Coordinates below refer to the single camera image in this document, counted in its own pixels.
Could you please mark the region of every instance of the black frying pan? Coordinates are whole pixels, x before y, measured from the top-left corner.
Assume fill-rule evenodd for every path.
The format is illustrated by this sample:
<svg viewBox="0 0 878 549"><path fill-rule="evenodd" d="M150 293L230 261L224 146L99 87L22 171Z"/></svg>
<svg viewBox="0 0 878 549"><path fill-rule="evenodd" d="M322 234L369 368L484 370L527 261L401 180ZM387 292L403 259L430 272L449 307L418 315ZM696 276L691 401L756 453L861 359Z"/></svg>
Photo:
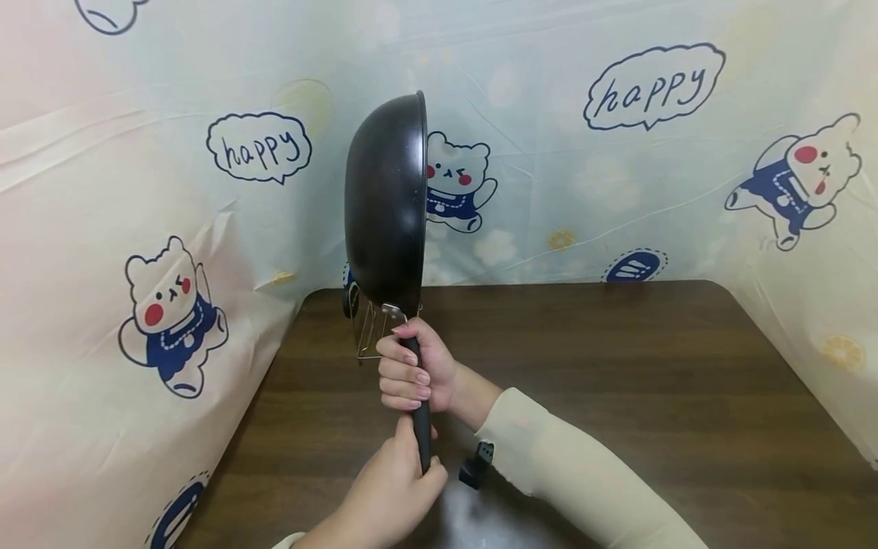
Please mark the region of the black frying pan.
<svg viewBox="0 0 878 549"><path fill-rule="evenodd" d="M379 106L354 134L344 181L348 261L360 291L402 321L421 304L427 232L427 105L424 94ZM401 343L418 357L416 339ZM421 469L430 464L430 407L413 412Z"/></svg>

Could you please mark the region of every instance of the wooden table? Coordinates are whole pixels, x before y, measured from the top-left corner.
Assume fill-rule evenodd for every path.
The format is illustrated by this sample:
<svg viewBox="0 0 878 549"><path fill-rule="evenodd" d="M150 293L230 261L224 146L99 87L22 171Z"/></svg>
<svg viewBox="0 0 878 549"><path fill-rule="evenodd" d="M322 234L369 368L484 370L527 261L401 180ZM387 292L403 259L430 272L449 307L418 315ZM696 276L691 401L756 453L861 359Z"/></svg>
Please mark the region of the wooden table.
<svg viewBox="0 0 878 549"><path fill-rule="evenodd" d="M712 549L878 547L878 478L735 300L709 282L429 288L452 352L589 432ZM393 433L340 291L307 298L178 547L269 549L344 497ZM452 477L475 441L437 416ZM451 480L402 547L594 546L496 472Z"/></svg>

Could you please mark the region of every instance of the blue circular patch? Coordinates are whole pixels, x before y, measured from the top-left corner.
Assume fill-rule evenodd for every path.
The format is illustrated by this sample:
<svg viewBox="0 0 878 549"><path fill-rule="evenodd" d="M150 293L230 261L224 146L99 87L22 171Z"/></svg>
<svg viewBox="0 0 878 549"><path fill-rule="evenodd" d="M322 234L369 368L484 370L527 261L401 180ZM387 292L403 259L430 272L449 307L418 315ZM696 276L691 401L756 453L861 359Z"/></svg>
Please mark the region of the blue circular patch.
<svg viewBox="0 0 878 549"><path fill-rule="evenodd" d="M619 258L604 276L606 282L644 282L662 270L667 256L652 249L635 249Z"/></svg>
<svg viewBox="0 0 878 549"><path fill-rule="evenodd" d="M207 471L203 471L189 479L189 484L165 507L147 538L148 549L171 549L174 546L205 492L210 476Z"/></svg>

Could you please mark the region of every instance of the pan handle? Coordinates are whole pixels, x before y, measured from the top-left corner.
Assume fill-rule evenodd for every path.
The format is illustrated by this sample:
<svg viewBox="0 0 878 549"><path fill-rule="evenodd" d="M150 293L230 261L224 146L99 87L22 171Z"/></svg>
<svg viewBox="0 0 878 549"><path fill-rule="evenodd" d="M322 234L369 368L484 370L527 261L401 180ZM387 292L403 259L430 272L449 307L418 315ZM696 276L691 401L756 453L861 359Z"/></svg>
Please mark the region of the pan handle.
<svg viewBox="0 0 878 549"><path fill-rule="evenodd" d="M400 339L403 347L412 351L418 358L418 366L421 367L421 346L416 337ZM421 455L421 474L430 468L430 403L422 401L421 407L412 412L414 420L414 437L418 439L418 453Z"/></svg>

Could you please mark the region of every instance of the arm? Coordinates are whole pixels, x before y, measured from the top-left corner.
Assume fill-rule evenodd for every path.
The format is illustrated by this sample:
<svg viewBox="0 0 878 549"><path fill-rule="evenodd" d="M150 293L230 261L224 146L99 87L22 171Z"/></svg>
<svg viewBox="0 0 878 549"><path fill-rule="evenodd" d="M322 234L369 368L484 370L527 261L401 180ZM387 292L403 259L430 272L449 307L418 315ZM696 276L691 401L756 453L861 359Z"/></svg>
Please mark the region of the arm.
<svg viewBox="0 0 878 549"><path fill-rule="evenodd" d="M383 356L382 402L411 410L429 399L494 445L493 466L525 495L545 500L598 543L613 549L706 549L683 519L616 455L530 398L461 365L423 320L394 329L417 337L428 374L393 337Z"/></svg>
<svg viewBox="0 0 878 549"><path fill-rule="evenodd" d="M494 445L493 466L614 549L706 549L683 519L603 444L514 388L460 365L449 411Z"/></svg>

